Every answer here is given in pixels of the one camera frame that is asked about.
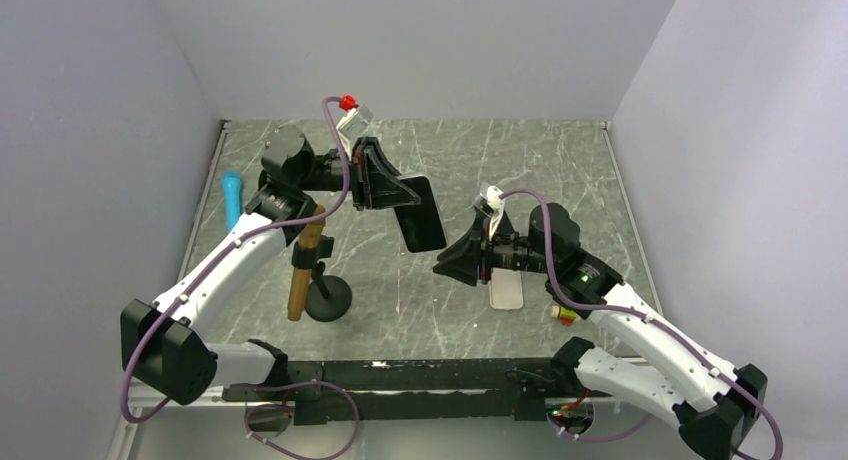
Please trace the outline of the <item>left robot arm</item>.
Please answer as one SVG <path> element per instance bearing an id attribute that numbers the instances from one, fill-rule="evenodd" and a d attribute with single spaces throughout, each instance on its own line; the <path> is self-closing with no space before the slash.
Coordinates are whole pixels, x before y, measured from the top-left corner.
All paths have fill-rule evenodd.
<path id="1" fill-rule="evenodd" d="M 350 286 L 325 274 L 335 241 L 324 232 L 330 211 L 316 191 L 351 198 L 360 209 L 392 209 L 408 249 L 441 249 L 437 203 L 430 180 L 402 174 L 385 159 L 373 137 L 353 150 L 337 144 L 317 154 L 296 126 L 277 129 L 265 144 L 256 193 L 227 236 L 183 279 L 151 302 L 131 301 L 120 316 L 122 364 L 167 401 L 188 405 L 209 388 L 248 384 L 264 400 L 279 397 L 291 376 L 287 354 L 261 340 L 211 344 L 216 316 L 267 262 L 291 254 L 286 313 L 318 321 L 343 316 Z"/>

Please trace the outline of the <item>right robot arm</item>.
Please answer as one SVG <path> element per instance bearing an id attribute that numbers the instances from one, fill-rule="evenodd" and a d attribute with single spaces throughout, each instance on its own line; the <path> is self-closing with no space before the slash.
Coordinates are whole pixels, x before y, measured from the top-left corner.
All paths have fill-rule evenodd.
<path id="1" fill-rule="evenodd" d="M 495 269 L 547 275 L 546 290 L 576 315 L 613 334 L 647 367 L 634 366 L 574 337 L 551 358 L 550 384 L 560 393 L 601 392 L 641 408 L 676 429 L 703 459 L 730 459 L 756 422 L 776 422 L 764 407 L 767 376 L 709 353 L 668 323 L 621 274 L 584 250 L 580 228 L 556 203 L 537 206 L 528 233 L 490 208 L 437 257 L 434 273 L 475 286 Z"/>

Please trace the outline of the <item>beige phone case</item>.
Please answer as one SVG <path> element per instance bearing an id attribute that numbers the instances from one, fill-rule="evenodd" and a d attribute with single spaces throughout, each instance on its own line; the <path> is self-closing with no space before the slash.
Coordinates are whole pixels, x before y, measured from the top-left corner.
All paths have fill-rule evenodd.
<path id="1" fill-rule="evenodd" d="M 489 304 L 495 310 L 514 311 L 522 309 L 524 294 L 521 273 L 494 269 L 489 281 Z"/>

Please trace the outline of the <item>phone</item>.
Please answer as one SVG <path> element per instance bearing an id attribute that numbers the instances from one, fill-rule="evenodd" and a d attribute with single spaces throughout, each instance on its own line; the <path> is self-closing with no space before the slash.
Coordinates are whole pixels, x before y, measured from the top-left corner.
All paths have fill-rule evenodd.
<path id="1" fill-rule="evenodd" d="M 420 197 L 416 205 L 394 209 L 406 249 L 411 253 L 445 249 L 447 235 L 430 180 L 417 174 L 402 176 L 400 182 Z"/>

